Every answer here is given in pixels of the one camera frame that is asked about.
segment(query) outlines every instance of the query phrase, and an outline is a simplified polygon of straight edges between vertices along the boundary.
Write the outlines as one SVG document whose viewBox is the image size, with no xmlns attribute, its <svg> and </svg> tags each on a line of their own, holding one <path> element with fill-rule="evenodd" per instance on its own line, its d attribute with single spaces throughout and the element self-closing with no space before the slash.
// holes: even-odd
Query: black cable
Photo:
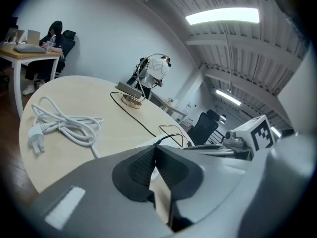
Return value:
<svg viewBox="0 0 317 238">
<path fill-rule="evenodd" d="M 153 137 L 156 137 L 152 132 L 150 132 L 140 121 L 138 121 L 134 116 L 132 116 L 131 114 L 129 114 L 129 112 L 127 112 L 114 98 L 113 96 L 111 95 L 112 93 L 118 93 L 118 94 L 122 94 L 123 93 L 120 93 L 120 92 L 111 92 L 110 93 L 110 97 L 113 99 L 113 101 L 119 106 L 121 107 L 121 109 L 123 111 L 125 111 L 130 117 L 132 117 L 135 121 L 137 121 L 149 134 L 151 134 Z"/>
<path fill-rule="evenodd" d="M 161 127 L 176 127 L 176 128 L 178 128 L 179 132 L 183 135 L 183 137 L 187 140 L 187 142 L 190 142 L 190 141 L 187 139 L 187 137 L 185 137 L 185 135 L 182 133 L 182 131 L 180 130 L 180 128 L 179 128 L 178 126 L 176 126 L 176 125 L 160 125 L 158 128 L 161 129 L 161 130 L 163 130 Z"/>
<path fill-rule="evenodd" d="M 183 147 L 184 146 L 184 137 L 181 135 L 181 134 L 179 134 L 179 133 L 177 133 L 177 134 L 171 134 L 171 135 L 168 135 L 168 136 L 165 136 L 165 137 L 163 137 L 163 138 L 161 138 L 159 141 L 157 141 L 156 143 L 154 143 L 154 145 L 155 146 L 157 146 L 157 145 L 159 145 L 164 139 L 167 139 L 167 138 L 169 138 L 169 137 L 174 137 L 174 136 L 181 136 L 182 137 L 182 145 L 181 145 L 181 147 Z"/>
</svg>

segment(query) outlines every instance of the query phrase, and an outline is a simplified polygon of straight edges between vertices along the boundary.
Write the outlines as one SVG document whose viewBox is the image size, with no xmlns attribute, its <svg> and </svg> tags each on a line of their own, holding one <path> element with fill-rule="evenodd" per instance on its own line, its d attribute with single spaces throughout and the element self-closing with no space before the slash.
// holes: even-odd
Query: ceiling light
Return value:
<svg viewBox="0 0 317 238">
<path fill-rule="evenodd" d="M 222 8 L 199 12 L 186 17 L 194 25 L 210 21 L 236 20 L 259 23 L 259 11 L 255 8 Z"/>
<path fill-rule="evenodd" d="M 241 104 L 241 102 L 237 101 L 236 99 L 232 98 L 231 96 L 229 96 L 229 95 L 227 95 L 227 94 L 225 94 L 225 93 L 223 93 L 223 92 L 221 92 L 221 91 L 219 91 L 219 90 L 216 90 L 216 93 L 219 94 L 219 95 L 221 95 L 221 96 L 223 96 L 223 97 L 225 97 L 226 99 L 228 99 L 228 100 L 234 102 L 234 103 L 237 104 L 238 106 Z"/>
<path fill-rule="evenodd" d="M 278 132 L 278 130 L 274 127 L 271 127 L 271 130 L 278 136 L 278 137 L 281 137 L 281 133 Z"/>
</svg>

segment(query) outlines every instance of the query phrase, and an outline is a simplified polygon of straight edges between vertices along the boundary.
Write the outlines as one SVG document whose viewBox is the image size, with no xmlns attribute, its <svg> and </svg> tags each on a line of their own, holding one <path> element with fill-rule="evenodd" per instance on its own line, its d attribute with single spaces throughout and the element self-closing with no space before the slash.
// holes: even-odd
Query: person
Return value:
<svg viewBox="0 0 317 238">
<path fill-rule="evenodd" d="M 40 40 L 40 46 L 44 49 L 48 48 L 48 42 L 50 41 L 51 37 L 55 34 L 55 42 L 52 46 L 52 51 L 60 53 L 62 55 L 63 52 L 63 36 L 61 34 L 63 29 L 63 24 L 61 21 L 55 21 L 49 28 L 47 36 Z M 35 92 L 34 87 L 34 75 L 37 74 L 37 79 L 40 80 L 39 87 L 45 84 L 45 79 L 48 78 L 50 72 L 52 71 L 54 60 L 40 60 L 40 61 L 33 61 L 29 63 L 25 78 L 29 80 L 29 84 L 27 88 L 22 92 L 23 95 L 28 95 Z"/>
</svg>

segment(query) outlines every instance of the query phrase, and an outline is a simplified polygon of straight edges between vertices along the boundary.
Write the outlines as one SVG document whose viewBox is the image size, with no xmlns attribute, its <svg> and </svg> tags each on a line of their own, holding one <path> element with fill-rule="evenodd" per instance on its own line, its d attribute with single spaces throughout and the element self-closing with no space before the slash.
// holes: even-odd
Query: ceiling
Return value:
<svg viewBox="0 0 317 238">
<path fill-rule="evenodd" d="M 229 89 L 241 106 L 216 96 L 216 105 L 224 113 L 245 122 L 265 114 L 278 130 L 290 128 L 288 117 L 277 95 L 297 70 L 306 52 L 290 20 L 275 0 L 156 0 L 164 4 L 164 15 L 180 22 L 180 39 L 198 51 L 206 64 L 205 83 L 211 93 Z M 151 0 L 143 0 L 151 7 Z M 185 16 L 220 7 L 252 7 L 260 13 L 260 23 L 212 22 L 189 25 Z M 173 22 L 166 22 L 178 34 Z"/>
</svg>

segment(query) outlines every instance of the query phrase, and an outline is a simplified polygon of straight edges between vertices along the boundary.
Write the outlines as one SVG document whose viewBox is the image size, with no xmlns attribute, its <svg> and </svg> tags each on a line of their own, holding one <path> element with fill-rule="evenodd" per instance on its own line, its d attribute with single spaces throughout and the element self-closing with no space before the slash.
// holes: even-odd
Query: white sneaker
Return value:
<svg viewBox="0 0 317 238">
<path fill-rule="evenodd" d="M 28 87 L 22 93 L 23 93 L 23 95 L 28 95 L 28 94 L 34 93 L 34 92 L 35 92 L 34 85 L 28 85 Z"/>
</svg>

